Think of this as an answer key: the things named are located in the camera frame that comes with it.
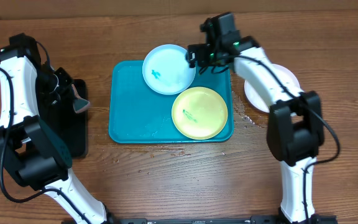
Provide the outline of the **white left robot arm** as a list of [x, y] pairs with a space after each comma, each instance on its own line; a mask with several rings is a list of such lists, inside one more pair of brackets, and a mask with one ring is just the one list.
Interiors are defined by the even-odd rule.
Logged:
[[84, 80], [53, 68], [45, 47], [17, 34], [0, 48], [0, 189], [8, 174], [34, 196], [48, 195], [72, 223], [114, 223], [73, 171], [88, 153], [90, 102]]

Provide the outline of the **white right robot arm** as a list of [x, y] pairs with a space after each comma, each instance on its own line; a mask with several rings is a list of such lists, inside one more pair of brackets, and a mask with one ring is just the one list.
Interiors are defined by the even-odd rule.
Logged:
[[279, 214], [270, 222], [337, 223], [334, 215], [316, 214], [312, 202], [313, 169], [320, 164], [317, 156], [324, 131], [339, 140], [323, 119], [318, 94], [285, 83], [262, 46], [251, 36], [241, 36], [233, 13], [207, 18], [200, 31], [206, 42], [188, 46], [189, 66], [233, 70], [268, 107], [267, 145], [280, 162], [283, 190]]

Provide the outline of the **grey-green sponge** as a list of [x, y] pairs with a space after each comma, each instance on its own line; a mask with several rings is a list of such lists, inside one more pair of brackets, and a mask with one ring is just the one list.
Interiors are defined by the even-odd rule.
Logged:
[[77, 89], [76, 89], [74, 84], [71, 85], [71, 88], [73, 90], [73, 96], [74, 96], [74, 99], [73, 99], [74, 112], [77, 113], [77, 114], [80, 114], [80, 113], [85, 112], [86, 110], [88, 110], [91, 107], [91, 103], [88, 100], [82, 98], [78, 94], [78, 91], [77, 91]]

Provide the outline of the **light blue plate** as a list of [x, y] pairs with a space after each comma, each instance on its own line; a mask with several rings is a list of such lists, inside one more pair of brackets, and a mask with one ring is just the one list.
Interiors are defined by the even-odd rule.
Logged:
[[179, 45], [165, 44], [151, 50], [142, 64], [145, 83], [163, 95], [186, 90], [195, 79], [196, 68], [186, 60], [187, 50]]

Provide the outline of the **white plate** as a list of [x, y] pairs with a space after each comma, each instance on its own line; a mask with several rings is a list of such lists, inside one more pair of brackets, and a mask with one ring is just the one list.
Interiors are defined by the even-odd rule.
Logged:
[[[273, 67], [278, 72], [278, 76], [284, 78], [284, 82], [286, 84], [291, 84], [293, 86], [296, 86], [300, 88], [300, 84], [298, 82], [298, 79], [296, 76], [287, 68], [278, 65], [273, 64]], [[252, 87], [252, 85], [246, 80], [244, 82], [244, 93], [248, 100], [248, 102], [256, 109], [258, 109], [261, 112], [268, 113], [269, 108], [263, 101], [263, 99], [257, 94], [255, 89]]]

